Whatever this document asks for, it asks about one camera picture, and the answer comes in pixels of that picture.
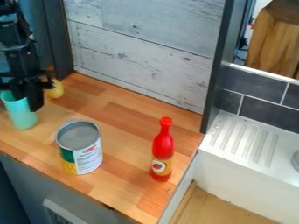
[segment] red bottle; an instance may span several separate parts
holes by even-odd
[[[171,118],[165,116],[160,119],[161,131],[155,137],[150,163],[150,175],[158,181],[167,181],[172,172],[173,139],[170,135]]]

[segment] tile backsplash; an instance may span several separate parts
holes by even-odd
[[[220,85],[220,109],[299,134],[298,85],[233,68]]]

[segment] metal can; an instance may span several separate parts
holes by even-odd
[[[87,120],[70,120],[56,133],[56,143],[65,169],[86,174],[97,169],[103,160],[98,125]]]

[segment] kitchen counter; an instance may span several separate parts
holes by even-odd
[[[201,115],[74,73],[63,80],[65,94],[46,99],[38,124],[16,130],[0,108],[0,151],[89,199],[141,223],[156,223],[203,138]],[[174,120],[173,173],[159,183],[149,175],[151,143],[159,118]],[[101,127],[102,165],[86,175],[72,175],[61,163],[54,142],[67,119],[90,119]]]

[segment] can label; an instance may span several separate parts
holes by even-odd
[[[101,141],[82,150],[65,150],[61,148],[61,157],[64,159],[64,167],[74,174],[86,174],[98,168],[103,160]]]
[[[168,159],[153,157],[151,160],[151,170],[158,176],[169,174],[172,171],[172,157]]]

